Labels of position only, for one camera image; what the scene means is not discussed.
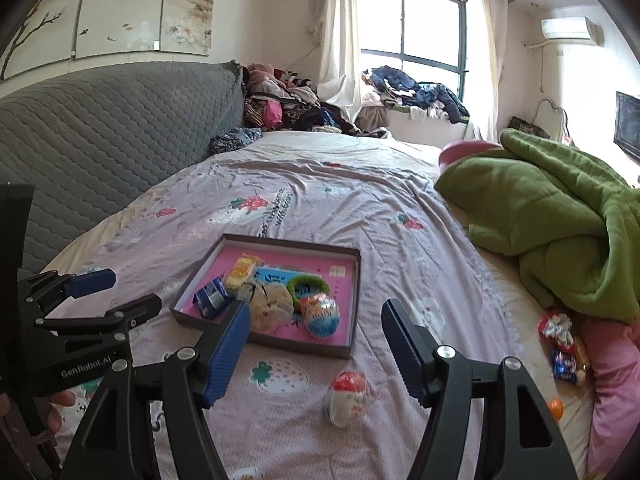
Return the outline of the left hand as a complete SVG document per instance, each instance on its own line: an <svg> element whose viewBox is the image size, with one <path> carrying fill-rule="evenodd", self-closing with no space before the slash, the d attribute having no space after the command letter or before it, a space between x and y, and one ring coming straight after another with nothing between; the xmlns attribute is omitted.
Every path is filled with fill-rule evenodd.
<svg viewBox="0 0 640 480"><path fill-rule="evenodd" d="M59 393L55 393L49 398L49 413L47 416L47 425L51 434L57 434L62 428L62 415L58 410L58 407L69 408L75 404L76 396L73 391L64 390ZM11 401L5 393L0 394L0 416L6 416L11 408Z"/></svg>

